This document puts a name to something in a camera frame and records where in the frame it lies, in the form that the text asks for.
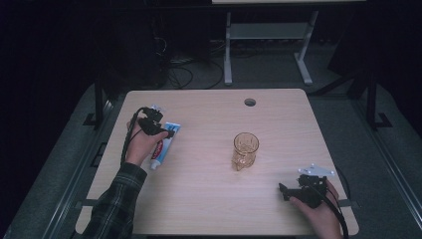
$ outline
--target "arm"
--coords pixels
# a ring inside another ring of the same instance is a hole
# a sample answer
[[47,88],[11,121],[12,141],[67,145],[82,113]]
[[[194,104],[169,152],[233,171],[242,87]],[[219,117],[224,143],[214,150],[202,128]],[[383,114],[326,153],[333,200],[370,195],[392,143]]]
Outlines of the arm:
[[93,208],[84,238],[128,238],[133,230],[136,199],[146,178],[140,168],[154,146],[167,132],[146,135],[136,123],[123,163],[109,189]]
[[[326,197],[335,205],[338,200],[338,193],[334,186],[327,180],[328,190],[332,192],[327,193]],[[311,223],[316,236],[320,239],[340,239],[340,225],[331,209],[323,202],[319,207],[312,209],[306,204],[302,203],[297,198],[291,197],[290,201],[301,210],[308,221]]]

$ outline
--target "toothpaste cap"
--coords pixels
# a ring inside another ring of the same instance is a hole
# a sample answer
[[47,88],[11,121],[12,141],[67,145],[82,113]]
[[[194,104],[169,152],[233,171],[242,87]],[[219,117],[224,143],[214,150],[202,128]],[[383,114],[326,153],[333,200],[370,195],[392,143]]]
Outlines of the toothpaste cap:
[[159,165],[161,165],[161,162],[159,162],[158,160],[153,159],[153,160],[151,161],[151,169],[152,169],[152,170],[157,169],[157,166],[159,166]]

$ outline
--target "metal frame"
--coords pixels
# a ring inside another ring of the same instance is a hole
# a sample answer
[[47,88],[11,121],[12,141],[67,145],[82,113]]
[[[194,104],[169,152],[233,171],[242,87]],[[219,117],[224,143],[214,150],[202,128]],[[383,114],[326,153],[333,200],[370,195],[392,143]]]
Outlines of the metal frame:
[[295,60],[301,72],[305,85],[310,86],[313,80],[308,72],[304,58],[311,41],[318,11],[313,11],[311,18],[306,23],[231,23],[231,12],[227,13],[226,22],[226,53],[224,56],[224,83],[233,85],[232,64],[230,61],[230,40],[246,39],[303,39],[299,52],[295,53]]

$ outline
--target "table surface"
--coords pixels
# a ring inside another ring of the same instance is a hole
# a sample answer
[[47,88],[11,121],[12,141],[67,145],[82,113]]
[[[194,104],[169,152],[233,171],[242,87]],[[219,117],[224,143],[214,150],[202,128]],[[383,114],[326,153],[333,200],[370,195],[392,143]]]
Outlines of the table surface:
[[[248,107],[245,99],[254,99]],[[297,188],[298,169],[311,163],[335,172],[304,91],[191,90],[130,92],[121,108],[88,199],[98,199],[119,169],[126,123],[141,107],[164,109],[161,122],[181,124],[164,163],[149,169],[136,202],[133,233],[154,235],[307,235],[305,217],[283,200],[278,183]],[[255,163],[236,171],[233,139],[248,131],[260,141]],[[329,180],[344,199],[337,174]],[[84,206],[76,229],[86,228]],[[358,225],[343,207],[349,234]]]

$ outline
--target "table leg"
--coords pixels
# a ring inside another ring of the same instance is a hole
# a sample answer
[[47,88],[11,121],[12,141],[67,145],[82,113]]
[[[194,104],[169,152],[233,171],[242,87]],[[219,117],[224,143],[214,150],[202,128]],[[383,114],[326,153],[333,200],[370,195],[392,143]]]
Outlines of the table leg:
[[231,13],[227,13],[226,24],[226,54],[224,56],[224,84],[231,86],[232,81],[232,64],[230,62],[230,17]]
[[309,21],[307,31],[304,37],[304,44],[298,53],[295,53],[295,60],[298,64],[299,71],[301,72],[302,78],[304,79],[305,85],[310,86],[313,84],[310,73],[308,72],[307,65],[305,65],[304,58],[307,52],[308,45],[310,44],[311,36],[313,35],[314,25],[317,20],[318,11],[313,11],[311,19]]

